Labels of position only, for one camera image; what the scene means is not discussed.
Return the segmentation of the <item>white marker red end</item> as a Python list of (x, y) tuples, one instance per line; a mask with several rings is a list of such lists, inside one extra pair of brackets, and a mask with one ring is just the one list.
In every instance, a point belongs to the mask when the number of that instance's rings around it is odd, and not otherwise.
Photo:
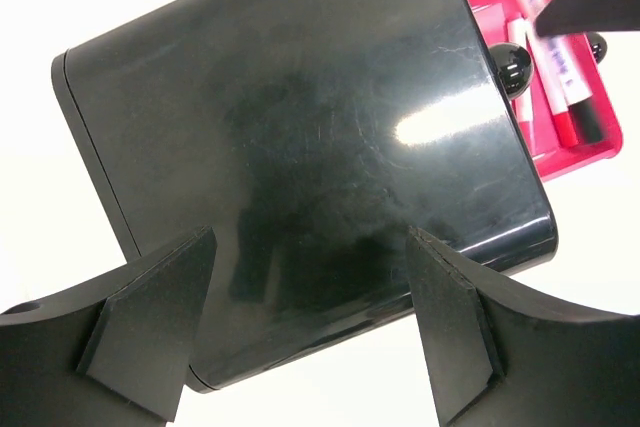
[(509, 25), (510, 39), (517, 43), (526, 51), (526, 59), (529, 66), (527, 67), (525, 85), (521, 88), (521, 93), (514, 100), (514, 106), (516, 110), (516, 117), (520, 124), (523, 124), (523, 130), (530, 130), (533, 127), (533, 106), (532, 96), (530, 91), (530, 83), (533, 75), (533, 67), (531, 66), (531, 56), (527, 48), (527, 38), (523, 27), (523, 20), (516, 19)]

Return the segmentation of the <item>black drawer cabinet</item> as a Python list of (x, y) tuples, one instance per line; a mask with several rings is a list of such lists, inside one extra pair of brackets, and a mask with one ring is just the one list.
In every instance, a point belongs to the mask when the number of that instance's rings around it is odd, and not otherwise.
[(467, 0), (176, 0), (51, 78), (127, 260), (214, 230), (195, 391), (410, 315), (410, 228), (505, 273), (557, 250)]

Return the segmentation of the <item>pink bottom drawer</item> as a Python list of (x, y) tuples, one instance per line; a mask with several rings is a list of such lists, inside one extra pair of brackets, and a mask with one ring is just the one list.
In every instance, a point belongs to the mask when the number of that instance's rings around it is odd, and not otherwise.
[(530, 55), (526, 81), (516, 80), (513, 67), (504, 68), (503, 79), (541, 179), (615, 156), (623, 137), (597, 66), (604, 41), (587, 34), (540, 37), (534, 21), (550, 0), (468, 1), (489, 46), (510, 43)]

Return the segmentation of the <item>white marker red cap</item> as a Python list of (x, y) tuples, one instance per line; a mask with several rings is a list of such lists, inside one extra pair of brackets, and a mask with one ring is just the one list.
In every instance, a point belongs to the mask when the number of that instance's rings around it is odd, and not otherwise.
[(523, 130), (524, 125), (518, 122), (526, 144), (532, 154), (544, 147), (546, 138), (554, 135), (559, 146), (571, 148), (578, 145), (578, 134), (569, 114), (567, 102), (561, 90), (559, 79), (552, 67), (550, 55), (544, 43), (533, 32), (529, 20), (516, 17), (507, 23), (508, 40), (509, 25), (516, 19), (523, 20), (527, 38), (527, 48), (534, 65), (533, 79), (530, 84), (533, 106), (533, 127)]

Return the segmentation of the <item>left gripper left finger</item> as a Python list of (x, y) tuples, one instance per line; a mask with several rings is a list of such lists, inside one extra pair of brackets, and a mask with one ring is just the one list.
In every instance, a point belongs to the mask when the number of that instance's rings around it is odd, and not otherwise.
[(165, 426), (176, 418), (214, 261), (200, 228), (1, 315), (4, 426)]

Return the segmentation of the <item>white marker black cap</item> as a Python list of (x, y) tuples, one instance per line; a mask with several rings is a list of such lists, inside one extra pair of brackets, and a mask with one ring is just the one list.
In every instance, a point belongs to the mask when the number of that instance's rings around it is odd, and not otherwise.
[(562, 35), (543, 37), (536, 32), (535, 21), (548, 0), (516, 1), (523, 18), (531, 22), (533, 32), (544, 43), (550, 55), (552, 67), (559, 79), (570, 117), (578, 134), (578, 145), (603, 141), (605, 134), (592, 106), (592, 91), (570, 49), (568, 40)]

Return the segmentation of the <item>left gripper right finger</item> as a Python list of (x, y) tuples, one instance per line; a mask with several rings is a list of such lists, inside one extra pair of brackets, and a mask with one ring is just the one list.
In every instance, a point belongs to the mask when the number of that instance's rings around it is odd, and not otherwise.
[(441, 425), (638, 424), (637, 316), (542, 293), (416, 228), (406, 259)]

